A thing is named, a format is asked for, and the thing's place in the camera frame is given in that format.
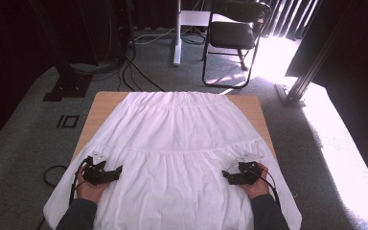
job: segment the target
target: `gray carpet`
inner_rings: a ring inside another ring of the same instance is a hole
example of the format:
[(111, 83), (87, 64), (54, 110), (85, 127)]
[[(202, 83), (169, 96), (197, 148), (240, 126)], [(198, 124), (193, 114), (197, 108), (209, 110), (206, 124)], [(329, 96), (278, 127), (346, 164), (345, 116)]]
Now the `gray carpet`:
[[(183, 43), (181, 65), (173, 67), (173, 44), (171, 39), (159, 39), (137, 45), (133, 62), (165, 91), (224, 91), (202, 84), (202, 46)], [(217, 67), (218, 61), (212, 60), (211, 66)], [(92, 68), (82, 64), (75, 67)], [(238, 73), (240, 68), (232, 70)], [(143, 91), (158, 91), (137, 71), (133, 72)], [(209, 73), (222, 74), (218, 69)], [(274, 83), (253, 76), (246, 88), (229, 94), (259, 97), (280, 167), (303, 215), (302, 229), (368, 229), (366, 219), (355, 221), (347, 215), (303, 111), (283, 107)], [(54, 165), (67, 166), (70, 162), (95, 94), (130, 91), (123, 82), (118, 86), (117, 72), (103, 73), (94, 76), (85, 98), (44, 103), (44, 95), (52, 90), (57, 78), (55, 68), (38, 78), (0, 132), (0, 229), (37, 228), (43, 218), (43, 206), (53, 191), (43, 181), (43, 173)], [(126, 80), (134, 85), (128, 72)], [(77, 115), (75, 127), (58, 127), (61, 116)], [(61, 169), (51, 171), (50, 181), (56, 183), (61, 173)]]

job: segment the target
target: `stand base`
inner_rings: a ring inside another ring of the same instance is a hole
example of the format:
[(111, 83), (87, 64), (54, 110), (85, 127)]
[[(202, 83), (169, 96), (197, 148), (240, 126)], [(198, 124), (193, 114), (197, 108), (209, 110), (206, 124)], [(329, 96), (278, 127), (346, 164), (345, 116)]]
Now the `stand base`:
[(305, 107), (306, 104), (303, 101), (295, 102), (292, 99), (288, 98), (288, 89), (283, 84), (275, 84), (274, 85), (279, 93), (280, 100), (282, 101), (283, 106), (287, 107)]
[(62, 98), (84, 98), (92, 75), (75, 74), (77, 82), (72, 86), (64, 86), (64, 77), (60, 76), (52, 92), (47, 93), (43, 102), (60, 102)]
[(177, 40), (176, 43), (177, 44), (175, 45), (175, 50), (174, 50), (173, 65), (174, 66), (180, 66), (180, 62), (181, 62), (181, 40)]

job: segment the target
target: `chair seat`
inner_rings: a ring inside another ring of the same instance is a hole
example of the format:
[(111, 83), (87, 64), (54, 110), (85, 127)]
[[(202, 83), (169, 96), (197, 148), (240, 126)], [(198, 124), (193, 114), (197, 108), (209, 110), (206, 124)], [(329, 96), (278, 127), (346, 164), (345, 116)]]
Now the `chair seat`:
[(255, 37), (248, 24), (212, 22), (210, 33), (211, 45), (218, 48), (250, 50), (255, 47)]

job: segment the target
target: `wooden table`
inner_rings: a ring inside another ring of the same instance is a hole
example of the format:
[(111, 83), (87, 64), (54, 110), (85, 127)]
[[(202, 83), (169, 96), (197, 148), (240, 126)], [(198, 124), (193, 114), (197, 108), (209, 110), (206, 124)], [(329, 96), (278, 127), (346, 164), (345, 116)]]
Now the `wooden table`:
[[(82, 129), (73, 159), (80, 153), (85, 144), (91, 140), (104, 120), (127, 94), (127, 92), (99, 92), (96, 95)], [(259, 99), (255, 96), (244, 95), (227, 95), (227, 97), (243, 112), (253, 127), (257, 129), (276, 158), (276, 153), (274, 152), (273, 144), (271, 143), (270, 135), (265, 124), (265, 116), (263, 115)]]

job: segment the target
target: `chair backrest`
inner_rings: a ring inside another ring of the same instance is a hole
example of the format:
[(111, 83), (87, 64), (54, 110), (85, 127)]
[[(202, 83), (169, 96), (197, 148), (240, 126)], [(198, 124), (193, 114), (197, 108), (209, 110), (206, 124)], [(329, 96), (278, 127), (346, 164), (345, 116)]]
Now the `chair backrest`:
[(271, 15), (271, 8), (260, 2), (236, 1), (236, 0), (216, 0), (212, 14), (217, 13), (231, 20), (264, 24)]

